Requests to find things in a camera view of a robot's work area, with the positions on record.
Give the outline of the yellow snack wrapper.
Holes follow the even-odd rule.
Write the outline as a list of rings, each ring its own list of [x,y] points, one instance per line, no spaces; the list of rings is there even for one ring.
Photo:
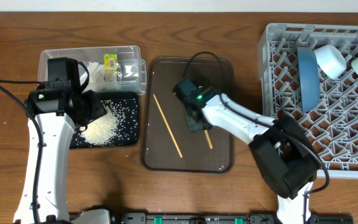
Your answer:
[[[117,80],[117,55],[104,54],[104,71],[105,80],[107,82],[115,82]]]

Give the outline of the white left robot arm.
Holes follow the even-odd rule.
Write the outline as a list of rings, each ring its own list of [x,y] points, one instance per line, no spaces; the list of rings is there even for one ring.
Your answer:
[[[14,223],[68,223],[68,152],[74,133],[106,115],[96,93],[81,81],[84,63],[51,58],[47,80],[24,102],[29,129],[29,157]]]

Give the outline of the white napkin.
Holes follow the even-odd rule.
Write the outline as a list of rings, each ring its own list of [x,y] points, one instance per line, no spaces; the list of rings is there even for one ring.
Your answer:
[[[101,91],[106,84],[104,65],[98,62],[90,62],[87,69],[89,71],[89,83],[87,89]]]

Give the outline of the light blue bowl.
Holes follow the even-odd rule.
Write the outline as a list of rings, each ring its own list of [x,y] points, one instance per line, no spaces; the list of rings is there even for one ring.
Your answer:
[[[340,51],[332,45],[324,45],[314,50],[318,66],[331,79],[337,79],[347,68]]]

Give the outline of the wooden chopstick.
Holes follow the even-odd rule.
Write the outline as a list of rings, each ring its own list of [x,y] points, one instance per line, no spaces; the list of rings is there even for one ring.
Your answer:
[[[205,137],[206,137],[206,140],[207,140],[207,143],[208,143],[209,148],[210,148],[210,149],[213,149],[213,143],[212,143],[212,141],[211,141],[211,138],[210,138],[210,136],[209,136],[209,132],[208,132],[207,129],[204,130],[204,135],[205,135]]]
[[[174,136],[173,133],[172,133],[172,130],[171,130],[171,128],[170,128],[170,125],[169,125],[169,123],[168,123],[168,121],[167,121],[167,119],[166,119],[166,117],[165,117],[165,114],[164,114],[164,112],[163,112],[163,110],[162,110],[162,108],[161,108],[161,106],[160,106],[160,103],[159,103],[159,101],[158,101],[158,99],[157,99],[157,97],[156,97],[155,94],[153,94],[153,98],[154,98],[155,103],[156,103],[156,105],[157,105],[157,108],[158,108],[158,110],[159,110],[159,112],[160,112],[160,115],[161,115],[161,117],[162,117],[162,119],[163,119],[163,122],[165,123],[165,126],[166,126],[166,128],[167,128],[167,130],[168,130],[168,133],[169,133],[169,135],[170,135],[170,137],[171,137],[171,139],[172,139],[172,142],[173,142],[173,144],[174,144],[174,146],[175,146],[175,148],[176,148],[176,150],[177,150],[177,153],[178,153],[178,155],[180,156],[180,158],[183,158],[183,154],[182,154],[182,152],[181,152],[181,150],[180,150],[180,147],[179,147],[179,145],[178,145],[178,143],[177,143],[177,141],[176,141],[176,139],[175,139],[175,136]]]

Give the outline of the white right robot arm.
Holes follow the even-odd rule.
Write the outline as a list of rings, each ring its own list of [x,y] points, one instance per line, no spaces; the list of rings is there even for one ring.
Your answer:
[[[219,127],[248,145],[262,178],[278,196],[280,223],[309,222],[309,199],[321,160],[293,118],[255,113],[187,78],[173,87],[173,94],[193,121],[206,129]]]

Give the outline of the dark blue plate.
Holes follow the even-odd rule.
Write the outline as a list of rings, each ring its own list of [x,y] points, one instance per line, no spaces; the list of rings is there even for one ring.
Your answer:
[[[319,72],[314,52],[307,47],[297,47],[301,88],[301,109],[308,113],[319,103]]]

